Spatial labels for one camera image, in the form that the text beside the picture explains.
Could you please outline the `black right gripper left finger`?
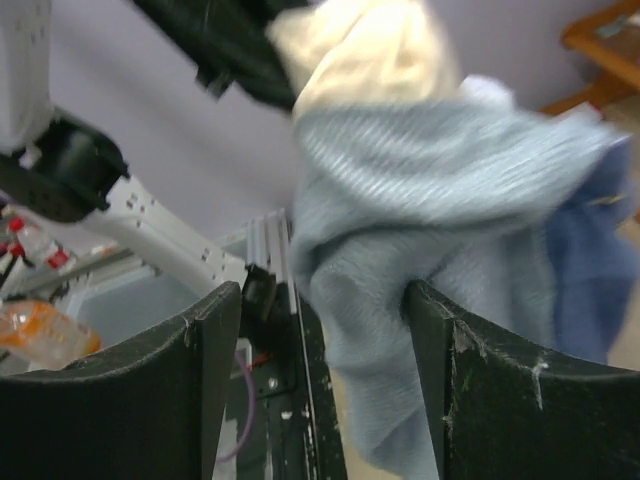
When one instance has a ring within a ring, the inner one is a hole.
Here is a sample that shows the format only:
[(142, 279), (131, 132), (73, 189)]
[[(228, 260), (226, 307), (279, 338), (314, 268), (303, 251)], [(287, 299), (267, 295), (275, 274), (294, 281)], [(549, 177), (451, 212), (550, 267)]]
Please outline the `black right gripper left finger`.
[(5, 479), (208, 479), (241, 318), (227, 282), (61, 371), (1, 381)]

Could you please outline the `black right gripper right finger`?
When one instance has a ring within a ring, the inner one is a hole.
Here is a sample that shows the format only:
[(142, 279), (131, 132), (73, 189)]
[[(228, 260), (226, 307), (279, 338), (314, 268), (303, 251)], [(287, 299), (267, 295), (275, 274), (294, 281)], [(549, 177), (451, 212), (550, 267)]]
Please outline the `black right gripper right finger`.
[(639, 375), (544, 348), (422, 281), (405, 292), (443, 479), (635, 479)]

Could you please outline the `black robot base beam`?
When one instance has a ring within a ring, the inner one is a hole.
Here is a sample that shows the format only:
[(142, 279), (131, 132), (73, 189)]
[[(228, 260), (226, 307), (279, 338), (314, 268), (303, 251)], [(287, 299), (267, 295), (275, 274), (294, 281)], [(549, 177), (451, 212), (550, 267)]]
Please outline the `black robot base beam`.
[(216, 479), (344, 479), (320, 322), (292, 285), (250, 266)]

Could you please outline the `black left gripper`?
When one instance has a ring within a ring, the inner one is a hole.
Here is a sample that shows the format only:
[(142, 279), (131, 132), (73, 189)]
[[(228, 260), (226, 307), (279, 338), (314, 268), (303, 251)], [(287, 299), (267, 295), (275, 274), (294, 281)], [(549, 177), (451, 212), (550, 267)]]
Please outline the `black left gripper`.
[(233, 84), (253, 99), (289, 112), (295, 95), (265, 34), (301, 0), (134, 0), (197, 66), (196, 81), (216, 98)]

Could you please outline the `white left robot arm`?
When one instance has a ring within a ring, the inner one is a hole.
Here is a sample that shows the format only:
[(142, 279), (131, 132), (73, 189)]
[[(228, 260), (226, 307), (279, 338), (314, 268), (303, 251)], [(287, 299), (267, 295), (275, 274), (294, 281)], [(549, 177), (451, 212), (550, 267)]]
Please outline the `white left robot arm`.
[[(210, 95), (238, 85), (266, 105), (292, 108), (293, 92), (265, 34), (292, 2), (141, 1), (138, 8), (195, 63)], [(50, 221), (116, 240), (199, 295), (227, 281), (248, 298), (274, 293), (271, 273), (190, 230), (130, 173), (107, 135), (52, 103), (51, 10), (48, 1), (1, 5), (2, 191)]]

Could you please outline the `blue pillowcase with yellow drawings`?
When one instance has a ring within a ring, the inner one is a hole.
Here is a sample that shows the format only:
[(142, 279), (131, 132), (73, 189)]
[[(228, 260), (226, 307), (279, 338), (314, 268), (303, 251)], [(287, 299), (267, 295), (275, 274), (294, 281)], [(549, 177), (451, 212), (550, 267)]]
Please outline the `blue pillowcase with yellow drawings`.
[(437, 475), (407, 284), (547, 347), (605, 362), (636, 282), (617, 234), (631, 214), (629, 144), (591, 114), (552, 119), (467, 78), (459, 100), (315, 108), (291, 269), (329, 336), (351, 439), (405, 479)]

